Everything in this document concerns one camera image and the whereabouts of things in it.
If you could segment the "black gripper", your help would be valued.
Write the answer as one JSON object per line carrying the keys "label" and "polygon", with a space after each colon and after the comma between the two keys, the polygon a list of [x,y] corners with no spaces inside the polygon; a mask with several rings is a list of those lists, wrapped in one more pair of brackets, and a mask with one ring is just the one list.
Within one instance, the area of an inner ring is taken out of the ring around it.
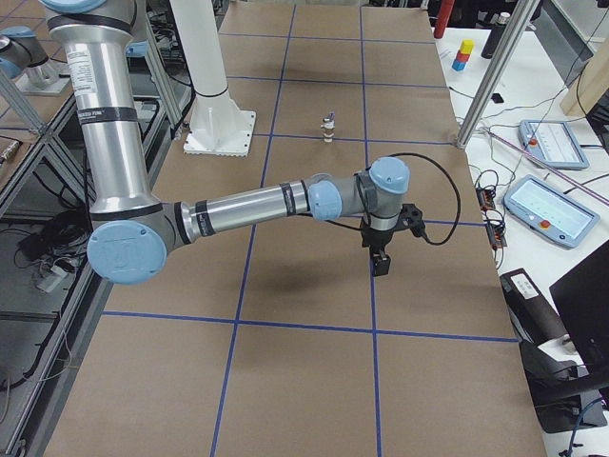
{"label": "black gripper", "polygon": [[377,230],[362,219],[360,234],[362,236],[362,247],[368,248],[372,263],[372,275],[374,277],[385,276],[389,272],[391,264],[391,258],[385,252],[385,248],[392,240],[393,230]]}

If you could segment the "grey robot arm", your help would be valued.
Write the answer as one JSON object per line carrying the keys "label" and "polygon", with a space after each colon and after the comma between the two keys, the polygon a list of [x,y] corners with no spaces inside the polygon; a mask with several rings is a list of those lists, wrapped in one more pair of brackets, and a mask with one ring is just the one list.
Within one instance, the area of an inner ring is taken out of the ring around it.
{"label": "grey robot arm", "polygon": [[385,246],[403,226],[410,170],[383,157],[350,177],[320,173],[228,196],[196,200],[204,188],[194,171],[177,180],[187,193],[157,197],[151,187],[127,62],[130,45],[145,37],[141,1],[47,1],[47,25],[67,57],[77,118],[95,199],[87,256],[115,284],[143,283],[167,257],[196,240],[265,221],[307,215],[330,222],[361,214],[359,231],[376,275],[388,272]]}
{"label": "grey robot arm", "polygon": [[26,26],[1,30],[1,71],[27,95],[58,96],[69,82],[67,65],[52,60]]}

